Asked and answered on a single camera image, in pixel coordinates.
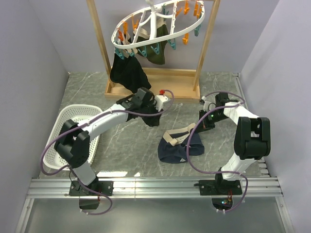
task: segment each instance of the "drying rack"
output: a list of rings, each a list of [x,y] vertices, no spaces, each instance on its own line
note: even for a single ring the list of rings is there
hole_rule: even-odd
[[[212,1],[213,5],[210,11],[207,31],[204,37],[199,62],[196,70],[192,69],[167,69],[167,68],[145,68],[144,72],[151,84],[151,91],[159,93],[161,89],[169,89],[174,92],[175,101],[182,103],[198,103],[200,100],[199,78],[204,63],[207,47],[214,28],[220,0],[204,0]],[[119,83],[110,80],[111,65],[106,50],[102,28],[99,22],[98,13],[94,0],[86,0],[87,6],[93,21],[97,41],[104,60],[105,69],[108,75],[108,81],[105,89],[105,97],[107,100],[118,100],[129,96],[131,91],[127,90]]]

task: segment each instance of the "orange clothespin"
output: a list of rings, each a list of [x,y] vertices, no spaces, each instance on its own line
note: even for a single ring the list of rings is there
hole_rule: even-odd
[[[198,14],[196,15],[196,19],[200,18],[201,12],[202,12],[202,5],[200,5],[200,9],[199,9]]]
[[[183,8],[180,7],[179,11],[176,11],[176,16],[175,17],[177,17],[182,10],[183,10]]]
[[[184,15],[186,15],[186,14],[188,13],[189,10],[190,10],[190,8],[189,8],[188,0],[186,0],[186,1],[185,1]]]
[[[123,22],[123,33],[124,35],[127,33],[127,22]]]
[[[134,24],[134,16],[132,16],[132,25],[133,25],[133,31],[138,28],[138,20],[136,21],[136,24]]]
[[[196,14],[198,13],[198,9],[199,9],[198,1],[195,1],[193,16],[196,16]]]
[[[119,33],[119,36],[118,38],[123,41],[123,35],[122,35],[122,32],[120,31],[120,28],[118,28],[118,33]]]
[[[183,38],[184,45],[188,44],[188,38],[189,38],[189,33],[186,33],[185,37]]]

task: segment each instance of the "wooden beam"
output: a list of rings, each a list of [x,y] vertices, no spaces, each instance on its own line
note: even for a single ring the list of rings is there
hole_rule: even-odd
[[[204,58],[206,55],[206,51],[208,48],[208,44],[210,41],[210,37],[212,36],[212,32],[213,32],[213,28],[214,28],[214,24],[215,24],[215,19],[217,16],[217,12],[218,12],[218,8],[219,8],[219,4],[220,4],[220,0],[215,0],[209,15],[209,19],[208,19],[208,26],[207,26],[207,30],[205,33],[205,37],[204,37],[204,42],[203,42],[203,46],[201,49],[201,54],[200,54],[200,59],[199,59],[199,63],[198,63],[198,67],[196,69],[196,73],[194,76],[194,82],[193,82],[193,90],[195,91],[197,88],[197,85],[199,83],[199,79],[200,79],[200,75],[201,75],[201,70],[202,70],[202,66],[204,63]]]
[[[86,2],[87,2],[89,13],[91,14],[91,18],[93,21],[98,45],[99,45],[99,48],[101,50],[101,54],[102,54],[102,57],[104,60],[105,68],[106,68],[106,72],[107,72],[107,75],[109,78],[109,83],[110,83],[110,86],[113,87],[114,83],[110,80],[111,66],[110,66],[110,62],[109,62],[109,58],[108,58],[108,53],[107,53],[107,49],[106,49],[106,45],[105,45],[105,41],[104,41],[104,36],[103,36],[101,24],[100,24],[99,19],[98,19],[98,14],[97,14],[95,2],[94,2],[94,0],[86,0]]]

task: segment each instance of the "laundry basket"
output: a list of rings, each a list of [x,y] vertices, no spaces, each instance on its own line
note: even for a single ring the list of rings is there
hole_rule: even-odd
[[[80,120],[85,120],[92,116],[95,116],[101,112],[102,110],[99,107],[87,104],[72,104],[65,107],[59,113],[56,119],[47,144],[59,135],[65,121],[72,119],[73,121],[78,122]],[[90,164],[93,162],[94,159],[98,139],[99,136],[94,138],[94,140],[92,140],[89,145],[89,156],[87,161]],[[62,166],[67,165],[67,162],[62,157],[60,157],[60,155],[54,149],[54,144],[48,149],[47,153],[44,156],[43,162],[46,166],[54,169],[59,169]]]

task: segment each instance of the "wall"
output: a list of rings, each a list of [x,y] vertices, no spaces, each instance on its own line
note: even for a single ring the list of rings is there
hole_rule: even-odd
[[[311,2],[280,0],[242,70],[249,108],[270,118],[269,171],[297,233],[310,232]]]
[[[0,226],[14,232],[67,83],[27,0],[0,7]]]
[[[104,71],[86,0],[29,1],[67,70]],[[277,2],[278,0],[222,0],[203,70],[240,72]],[[112,65],[114,48],[111,35],[116,25],[127,15],[147,5],[144,0],[96,0],[96,5]],[[209,13],[212,3],[206,1],[205,5],[206,12]],[[176,51],[168,46],[165,49],[166,64],[162,67],[196,69],[207,22],[208,16],[198,37],[190,33],[187,46],[182,44],[181,38],[177,39]],[[142,66],[155,67],[146,59],[138,57]]]

